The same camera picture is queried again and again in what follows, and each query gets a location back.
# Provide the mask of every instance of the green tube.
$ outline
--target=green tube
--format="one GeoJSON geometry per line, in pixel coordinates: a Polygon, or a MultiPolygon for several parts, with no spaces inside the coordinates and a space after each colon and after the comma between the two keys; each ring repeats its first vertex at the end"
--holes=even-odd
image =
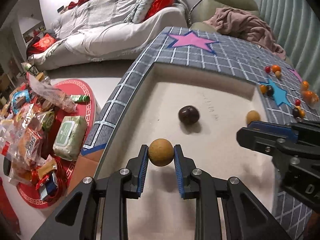
{"type": "Polygon", "coordinates": [[[75,103],[88,103],[90,101],[90,97],[87,95],[71,95],[70,97],[75,103]]]}

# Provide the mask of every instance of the star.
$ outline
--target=star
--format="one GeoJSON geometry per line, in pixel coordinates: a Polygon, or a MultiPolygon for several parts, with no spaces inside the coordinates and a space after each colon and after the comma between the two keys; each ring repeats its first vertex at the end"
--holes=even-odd
{"type": "Polygon", "coordinates": [[[276,102],[277,106],[281,106],[282,104],[286,104],[291,107],[290,102],[287,100],[287,91],[278,87],[271,78],[268,78],[268,82],[260,82],[264,85],[270,85],[273,88],[273,98],[276,102]]]}
{"type": "Polygon", "coordinates": [[[299,79],[299,81],[300,82],[302,82],[302,78],[301,78],[301,76],[299,75],[299,73],[295,70],[295,69],[291,69],[291,68],[288,68],[288,67],[286,67],[293,75],[295,75],[298,79],[299,79]]]}
{"type": "Polygon", "coordinates": [[[167,48],[176,48],[183,46],[193,46],[196,48],[204,49],[208,52],[216,54],[213,49],[210,48],[208,44],[219,43],[219,41],[213,41],[205,38],[201,38],[194,31],[189,31],[184,35],[170,34],[167,33],[170,38],[175,39],[167,48]]]}

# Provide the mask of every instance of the blue snack package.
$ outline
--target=blue snack package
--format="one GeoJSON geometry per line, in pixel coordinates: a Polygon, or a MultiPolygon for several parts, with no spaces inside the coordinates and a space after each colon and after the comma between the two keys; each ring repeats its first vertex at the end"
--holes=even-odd
{"type": "Polygon", "coordinates": [[[25,103],[30,103],[30,96],[28,90],[22,90],[14,93],[11,100],[13,113],[17,114],[19,112],[19,109],[25,103]]]}

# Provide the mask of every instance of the black ball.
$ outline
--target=black ball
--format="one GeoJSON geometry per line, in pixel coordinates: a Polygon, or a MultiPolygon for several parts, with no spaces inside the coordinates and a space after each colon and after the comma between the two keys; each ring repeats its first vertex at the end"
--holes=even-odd
{"type": "Polygon", "coordinates": [[[198,122],[200,114],[194,106],[185,106],[179,110],[179,120],[185,125],[192,125],[198,122]]]}
{"type": "Polygon", "coordinates": [[[295,108],[292,110],[292,115],[293,115],[294,118],[299,117],[299,109],[295,107],[295,108]]]}
{"type": "Polygon", "coordinates": [[[273,90],[272,86],[267,85],[267,93],[266,93],[267,96],[271,97],[273,95],[273,93],[274,93],[274,90],[273,90]]]}

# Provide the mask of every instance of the red ball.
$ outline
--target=red ball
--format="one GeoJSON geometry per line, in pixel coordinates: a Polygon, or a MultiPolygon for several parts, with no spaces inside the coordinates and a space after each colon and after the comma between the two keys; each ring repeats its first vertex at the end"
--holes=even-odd
{"type": "Polygon", "coordinates": [[[299,106],[301,104],[301,101],[299,99],[296,99],[295,104],[296,106],[299,106]]]}

